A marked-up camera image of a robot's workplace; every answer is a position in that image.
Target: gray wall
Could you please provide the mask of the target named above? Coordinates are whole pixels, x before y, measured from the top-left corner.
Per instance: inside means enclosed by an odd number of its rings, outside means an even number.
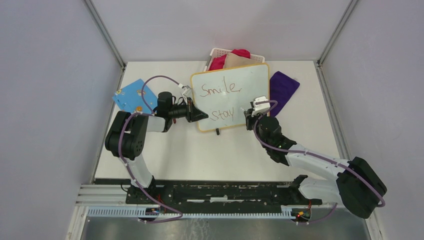
[[[2,0],[0,25],[0,239],[64,239],[119,66],[81,0]]]
[[[318,59],[350,0],[93,0],[125,61]]]
[[[424,1],[361,1],[326,62],[342,128],[388,188],[387,240],[423,239]]]

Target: red cloth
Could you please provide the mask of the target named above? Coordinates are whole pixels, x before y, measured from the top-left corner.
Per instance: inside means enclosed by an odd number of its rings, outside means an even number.
[[[244,57],[248,59],[251,58],[251,53],[246,49],[234,49],[231,52],[240,57]],[[226,54],[219,57],[215,57],[212,63],[210,64],[209,71],[223,69],[226,57],[227,57]]]

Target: beige cloth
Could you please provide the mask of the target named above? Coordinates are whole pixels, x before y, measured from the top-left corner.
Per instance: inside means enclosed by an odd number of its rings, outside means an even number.
[[[245,65],[259,64],[256,60],[238,56],[232,52],[228,53],[225,58],[224,69],[240,67]]]

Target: white table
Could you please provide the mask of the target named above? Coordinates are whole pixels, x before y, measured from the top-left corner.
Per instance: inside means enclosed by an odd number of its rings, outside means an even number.
[[[300,83],[277,116],[282,133],[309,149],[339,157],[314,63],[267,63],[271,75],[281,71]],[[190,85],[190,76],[202,72],[205,64],[205,61],[129,62],[121,86],[155,75]],[[165,78],[150,81],[148,87],[156,95],[168,91],[180,96],[180,89]],[[115,105],[112,121],[118,111]],[[254,133],[245,126],[223,129],[221,135],[216,135],[215,131],[200,132],[196,123],[188,123],[184,118],[177,119],[167,133],[147,133],[143,156],[156,179],[292,181],[300,174],[316,177],[305,170],[272,161]],[[95,178],[128,179],[129,175],[122,163],[103,146]]]

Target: purple cloth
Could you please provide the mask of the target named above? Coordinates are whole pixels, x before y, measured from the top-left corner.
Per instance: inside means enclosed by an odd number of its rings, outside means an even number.
[[[283,109],[301,84],[284,73],[277,71],[269,80],[269,98],[276,100],[277,106],[271,110],[270,116],[275,117]]]

